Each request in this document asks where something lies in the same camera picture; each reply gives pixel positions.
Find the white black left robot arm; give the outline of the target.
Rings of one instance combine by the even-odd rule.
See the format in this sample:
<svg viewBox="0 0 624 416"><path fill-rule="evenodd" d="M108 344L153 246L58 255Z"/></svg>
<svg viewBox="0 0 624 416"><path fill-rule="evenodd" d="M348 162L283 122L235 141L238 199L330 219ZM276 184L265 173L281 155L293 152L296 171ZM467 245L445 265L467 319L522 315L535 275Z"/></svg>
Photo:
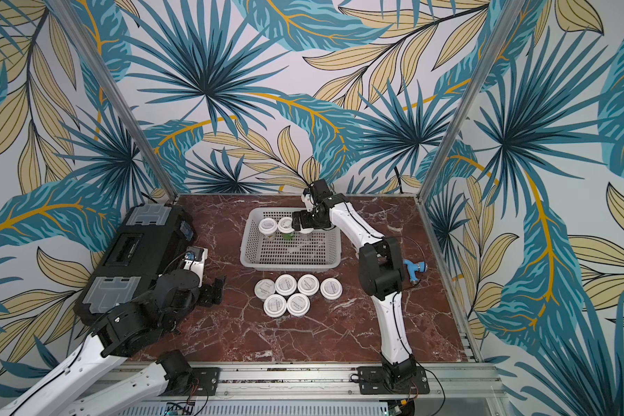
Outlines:
<svg viewBox="0 0 624 416"><path fill-rule="evenodd" d="M197 391L208 392L218 369L203 376L175 349L110 388L86 393L112 369L175 331L196 308L219 305L224 288L224 279L205 284L190 270L161 276L150 291L100 315L81 345L0 408L0 415L114 415L163 393L192 398Z"/></svg>

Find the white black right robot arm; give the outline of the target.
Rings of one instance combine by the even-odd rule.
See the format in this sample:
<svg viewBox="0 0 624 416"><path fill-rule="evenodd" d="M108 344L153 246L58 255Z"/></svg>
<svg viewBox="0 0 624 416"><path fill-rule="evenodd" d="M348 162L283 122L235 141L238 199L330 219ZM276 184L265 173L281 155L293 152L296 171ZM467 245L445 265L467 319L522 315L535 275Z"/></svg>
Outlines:
<svg viewBox="0 0 624 416"><path fill-rule="evenodd" d="M305 208L292 214L296 231L338 229L357 249L362 289L370 296L381 334L381 364L393 388L412 379L417 362L407 339L402 310L404 261L400 243L369 225L342 194L308 189Z"/></svg>

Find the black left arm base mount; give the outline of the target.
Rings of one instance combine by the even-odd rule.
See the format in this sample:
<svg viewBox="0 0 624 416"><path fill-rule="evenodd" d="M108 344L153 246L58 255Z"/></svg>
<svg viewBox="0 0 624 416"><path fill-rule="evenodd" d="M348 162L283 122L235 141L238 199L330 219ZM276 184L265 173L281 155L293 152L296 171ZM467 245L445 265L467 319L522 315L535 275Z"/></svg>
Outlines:
<svg viewBox="0 0 624 416"><path fill-rule="evenodd" d="M165 390L157 396L210 396L216 394L221 369L219 367L191 367L186 370L167 370Z"/></svg>

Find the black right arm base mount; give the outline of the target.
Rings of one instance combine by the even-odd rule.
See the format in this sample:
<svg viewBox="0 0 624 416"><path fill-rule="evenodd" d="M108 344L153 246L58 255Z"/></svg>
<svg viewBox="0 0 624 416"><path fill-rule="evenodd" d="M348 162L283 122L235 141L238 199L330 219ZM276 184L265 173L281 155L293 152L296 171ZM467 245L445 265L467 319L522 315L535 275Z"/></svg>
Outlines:
<svg viewBox="0 0 624 416"><path fill-rule="evenodd" d="M423 369L417 367L413 375L397 380L383 366L358 367L349 380L359 386L362 395L428 395L430 387Z"/></svg>

